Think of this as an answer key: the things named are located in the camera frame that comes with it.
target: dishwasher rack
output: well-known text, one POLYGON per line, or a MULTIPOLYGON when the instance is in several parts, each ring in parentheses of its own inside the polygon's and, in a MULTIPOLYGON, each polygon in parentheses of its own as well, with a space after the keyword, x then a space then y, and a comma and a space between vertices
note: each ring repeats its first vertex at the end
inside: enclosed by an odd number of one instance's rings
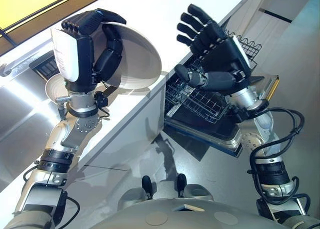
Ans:
MULTIPOLYGON (((225 33, 229 37, 235 35, 229 31, 225 33)), ((248 56, 251 70, 253 70, 257 66, 254 58, 261 50, 262 45, 255 44, 254 41, 249 41, 247 38, 242 38, 241 35, 238 35, 237 39, 248 56)), ((185 66, 194 71, 202 72, 200 61, 193 56, 185 63, 185 66)), ((229 103, 220 93, 192 88, 176 74, 166 84, 165 100, 165 115, 172 117, 179 107, 183 105, 212 124, 218 122, 229 108, 229 103)))

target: wire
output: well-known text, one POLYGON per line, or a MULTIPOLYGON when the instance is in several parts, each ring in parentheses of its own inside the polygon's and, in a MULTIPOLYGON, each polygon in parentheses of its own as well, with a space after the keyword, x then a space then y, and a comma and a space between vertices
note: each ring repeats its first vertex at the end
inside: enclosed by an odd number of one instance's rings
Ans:
POLYGON ((106 115, 102 115, 100 116, 100 119, 103 119, 103 118, 108 118, 110 117, 110 113, 107 112, 105 109, 102 109, 102 108, 99 108, 102 112, 104 112, 106 115))
POLYGON ((319 226, 320 226, 320 222, 309 226, 307 229, 312 229, 312 228, 319 227, 319 226))
POLYGON ((300 199, 300 198, 305 198, 306 202, 305 202, 305 206, 304 206, 304 211, 306 214, 308 214, 310 205, 311 205, 311 199, 310 196, 306 193, 299 193, 299 194, 295 194, 292 199, 300 199))
POLYGON ((251 173, 252 173, 253 183, 254 183, 254 187, 255 187, 256 191, 259 193, 259 195, 266 202, 268 202, 270 204, 273 204, 273 205, 281 205, 283 203, 286 203, 287 201, 289 201, 290 199, 292 199, 294 197, 294 195, 296 194, 296 192, 298 191, 298 188, 299 188, 299 184, 300 184, 299 178, 297 176, 294 176, 292 178, 292 180, 295 181, 295 186, 294 186, 294 189, 291 191, 291 193, 288 196, 286 196, 285 198, 280 197, 280 198, 283 198, 281 200, 270 199, 263 193, 263 189, 261 187, 259 176, 258 176, 258 171, 257 171, 257 166, 256 166, 256 159, 276 158, 276 157, 281 156, 283 153, 285 153, 289 149, 291 144, 293 143, 293 140, 294 140, 295 136, 297 134, 299 134, 299 132, 304 127, 305 117, 299 111, 291 110, 291 109, 285 109, 285 108, 282 108, 282 107, 273 107, 273 108, 270 108, 270 109, 266 109, 266 110, 258 113, 256 115, 256 117, 259 117, 259 116, 261 116, 261 115, 263 115, 265 113, 268 113, 268 112, 284 112, 284 113, 287 113, 292 119, 293 129, 290 131, 290 133, 287 136, 285 136, 285 137, 283 137, 281 139, 278 139, 278 140, 263 144, 261 146, 258 146, 256 149, 254 149, 251 152, 250 157, 249 157, 249 162, 250 162, 250 166, 251 166, 251 173), (296 121, 295 115, 297 115, 299 117, 299 119, 300 119, 300 122, 299 122, 298 126, 297 126, 297 121, 296 121), (273 146, 273 145, 276 145, 276 144, 280 144, 280 143, 283 143, 283 142, 287 142, 287 141, 288 141, 288 143, 278 153, 274 153, 274 154, 269 155, 269 156, 256 156, 256 154, 260 150, 262 150, 264 148, 267 148, 267 147, 270 147, 270 146, 273 146))
POLYGON ((68 226, 68 225, 76 218, 76 216, 77 216, 77 215, 79 214, 79 212, 80 212, 80 204, 79 204, 79 202, 77 202, 75 199, 73 199, 73 198, 71 198, 71 197, 69 197, 69 196, 67 196, 66 198, 67 198, 69 201, 73 202, 73 203, 76 205, 77 210, 76 210, 75 214, 74 214, 64 225, 60 226, 58 229, 63 229, 63 228, 65 228, 66 226, 68 226))
POLYGON ((34 170, 34 169, 36 169, 38 167, 38 165, 35 165, 35 166, 33 166, 33 167, 31 167, 29 170, 27 170, 24 174, 23 174, 23 180, 25 181, 25 182, 27 182, 28 181, 28 179, 27 179, 27 174, 29 173, 29 172, 31 172, 32 170, 34 170))

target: dishwasher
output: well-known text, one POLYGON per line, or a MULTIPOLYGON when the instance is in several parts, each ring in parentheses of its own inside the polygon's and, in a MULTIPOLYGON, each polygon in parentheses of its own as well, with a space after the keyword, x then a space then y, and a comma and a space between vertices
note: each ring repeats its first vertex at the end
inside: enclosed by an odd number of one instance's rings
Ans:
MULTIPOLYGON (((227 35, 233 36, 234 33, 227 32, 227 35)), ((237 38, 249 58, 251 70, 254 70, 257 66, 254 58, 262 45, 240 35, 237 38)), ((201 70, 200 62, 193 56, 184 65, 201 70)), ((254 75, 251 78, 250 87, 260 99, 269 99, 279 83, 277 75, 254 75)), ((174 74, 166 83, 164 124, 180 134, 238 157, 242 151, 241 132, 227 116, 229 106, 226 96, 190 87, 174 74)))

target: yellow wall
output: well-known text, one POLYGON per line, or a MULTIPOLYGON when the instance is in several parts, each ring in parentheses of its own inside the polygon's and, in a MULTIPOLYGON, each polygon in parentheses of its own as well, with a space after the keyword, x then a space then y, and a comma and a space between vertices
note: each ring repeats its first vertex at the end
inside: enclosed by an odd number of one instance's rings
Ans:
POLYGON ((57 0, 0 0, 0 28, 4 29, 57 0))

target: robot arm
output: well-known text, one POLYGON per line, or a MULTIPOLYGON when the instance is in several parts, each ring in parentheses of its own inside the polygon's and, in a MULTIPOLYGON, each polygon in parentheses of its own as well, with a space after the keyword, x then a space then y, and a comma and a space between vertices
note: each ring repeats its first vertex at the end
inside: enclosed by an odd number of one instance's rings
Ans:
POLYGON ((177 75, 191 87, 219 92, 231 102, 228 116, 239 124, 242 147, 250 152, 254 186, 261 196, 257 200, 261 216, 283 223, 293 216, 306 215, 296 194, 299 179, 289 178, 282 158, 294 137, 304 126, 303 115, 280 107, 267 108, 269 102, 261 100, 250 90, 251 69, 247 55, 235 36, 228 37, 222 28, 201 8, 191 4, 188 13, 181 15, 177 40, 190 47, 199 68, 186 68, 178 64, 177 75), (271 112, 285 112, 293 121, 288 136, 279 139, 273 132, 271 112), (286 143, 281 149, 280 143, 286 143))
POLYGON ((64 20, 63 30, 51 31, 54 55, 68 95, 56 98, 61 121, 51 131, 6 229, 50 229, 61 222, 68 197, 62 187, 68 170, 79 146, 100 122, 98 110, 108 104, 108 99, 99 91, 94 93, 94 89, 113 75, 122 58, 121 38, 111 25, 103 24, 107 45, 94 65, 90 34, 101 22, 111 21, 126 23, 114 12, 96 9, 64 20))

